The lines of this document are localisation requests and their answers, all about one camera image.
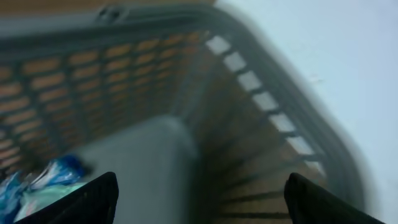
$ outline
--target laundry basket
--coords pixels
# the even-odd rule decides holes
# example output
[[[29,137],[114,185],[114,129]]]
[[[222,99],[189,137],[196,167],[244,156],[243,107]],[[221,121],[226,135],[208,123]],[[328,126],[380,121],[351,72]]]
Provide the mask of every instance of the laundry basket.
[[[298,172],[364,210],[358,168],[346,146],[283,68],[227,14],[204,5],[110,7],[90,23],[51,29],[0,41],[5,174],[30,172],[76,152],[94,171],[101,164],[131,166],[116,172],[124,185],[126,174],[144,172],[141,163],[166,160],[173,151],[165,146],[169,138],[182,138],[176,145],[190,148],[185,154],[195,158],[178,168],[189,177],[179,179],[189,183],[188,193],[177,196],[174,175],[163,178],[162,169],[150,167],[129,188],[121,187],[119,201],[162,174],[158,179],[177,189],[164,205],[175,197],[189,200],[189,209],[179,208],[198,223],[288,223],[283,187]],[[116,152],[126,138],[146,143],[127,143],[137,152],[129,157]],[[164,150],[142,149],[159,141]],[[141,162],[145,153],[156,159]],[[111,159],[115,154],[120,161]],[[153,192],[164,186],[151,184]],[[124,209],[134,213],[158,204],[147,205],[145,197]]]

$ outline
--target blue and white package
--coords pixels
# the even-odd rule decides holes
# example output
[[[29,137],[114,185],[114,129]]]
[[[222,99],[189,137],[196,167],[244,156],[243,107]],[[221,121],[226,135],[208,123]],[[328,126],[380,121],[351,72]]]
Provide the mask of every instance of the blue and white package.
[[[29,189],[38,190],[53,185],[74,184],[83,174],[83,168],[78,159],[67,155],[50,161],[43,172],[30,183]]]
[[[9,176],[0,184],[0,224],[14,222],[25,189],[26,184],[19,181],[19,172]]]

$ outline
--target white surface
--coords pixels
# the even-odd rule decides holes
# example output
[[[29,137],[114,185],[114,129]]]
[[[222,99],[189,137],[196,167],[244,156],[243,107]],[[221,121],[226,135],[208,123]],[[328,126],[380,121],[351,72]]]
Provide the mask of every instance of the white surface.
[[[358,146],[367,212],[398,223],[398,1],[218,0],[216,6],[298,71],[294,80]]]

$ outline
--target white table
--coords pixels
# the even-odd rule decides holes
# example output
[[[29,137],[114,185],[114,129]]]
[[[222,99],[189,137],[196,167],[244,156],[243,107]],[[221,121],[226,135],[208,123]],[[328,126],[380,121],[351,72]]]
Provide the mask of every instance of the white table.
[[[350,146],[370,215],[398,223],[398,2],[218,0]]]

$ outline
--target plastic basket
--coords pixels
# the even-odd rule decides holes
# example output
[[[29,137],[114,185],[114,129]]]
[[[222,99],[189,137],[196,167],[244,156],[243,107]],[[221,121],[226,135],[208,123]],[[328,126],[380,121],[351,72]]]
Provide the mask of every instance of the plastic basket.
[[[3,39],[0,64],[7,174],[166,114],[201,152],[206,222],[288,220],[291,172],[364,209],[345,145],[245,27],[210,6],[112,8]]]

